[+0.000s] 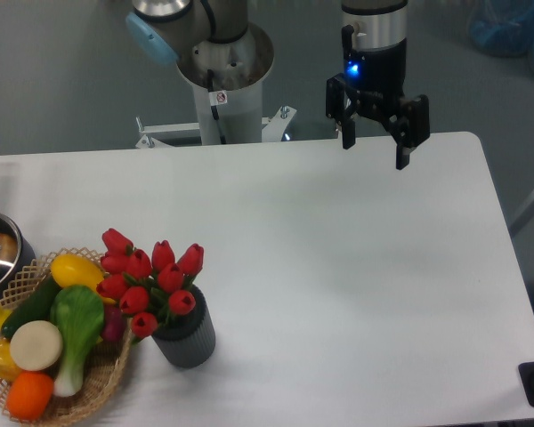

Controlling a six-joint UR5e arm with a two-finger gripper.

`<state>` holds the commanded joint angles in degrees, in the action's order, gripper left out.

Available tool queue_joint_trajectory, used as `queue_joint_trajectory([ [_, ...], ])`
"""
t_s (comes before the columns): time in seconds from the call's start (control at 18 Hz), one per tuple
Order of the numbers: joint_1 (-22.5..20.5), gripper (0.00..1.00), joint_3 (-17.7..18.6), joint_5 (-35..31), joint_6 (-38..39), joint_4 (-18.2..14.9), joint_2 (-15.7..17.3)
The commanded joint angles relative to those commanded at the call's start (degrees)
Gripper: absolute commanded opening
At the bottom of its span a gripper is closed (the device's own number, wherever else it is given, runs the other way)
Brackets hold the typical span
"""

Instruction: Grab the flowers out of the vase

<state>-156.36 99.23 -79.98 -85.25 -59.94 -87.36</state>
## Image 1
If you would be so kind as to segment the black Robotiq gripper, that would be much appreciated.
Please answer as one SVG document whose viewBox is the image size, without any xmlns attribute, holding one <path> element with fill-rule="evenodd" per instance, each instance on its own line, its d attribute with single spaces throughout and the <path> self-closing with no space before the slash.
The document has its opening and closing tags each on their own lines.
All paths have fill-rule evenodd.
<svg viewBox="0 0 534 427">
<path fill-rule="evenodd" d="M 356 140 L 355 119 L 362 107 L 379 122 L 396 143 L 397 170 L 409 165 L 411 153 L 430 137 L 429 98 L 420 94 L 406 98 L 407 43 L 369 50 L 356 50 L 343 42 L 344 73 L 326 82 L 326 115 L 342 134 L 343 149 Z"/>
</svg>

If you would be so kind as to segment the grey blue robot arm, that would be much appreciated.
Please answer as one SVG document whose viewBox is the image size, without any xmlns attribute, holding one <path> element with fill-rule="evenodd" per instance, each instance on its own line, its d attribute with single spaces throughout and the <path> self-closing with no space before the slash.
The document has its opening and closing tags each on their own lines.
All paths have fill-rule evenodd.
<svg viewBox="0 0 534 427">
<path fill-rule="evenodd" d="M 357 117 L 379 123 L 395 140 L 396 166 L 430 135 L 429 101 L 408 98 L 404 1 L 344 1 L 343 69 L 326 83 L 325 114 L 345 149 Z M 274 50 L 248 18 L 244 1 L 136 1 L 125 24 L 155 62 L 173 64 L 191 85 L 205 145 L 281 141 L 295 116 L 284 106 L 263 116 L 263 80 Z"/>
</svg>

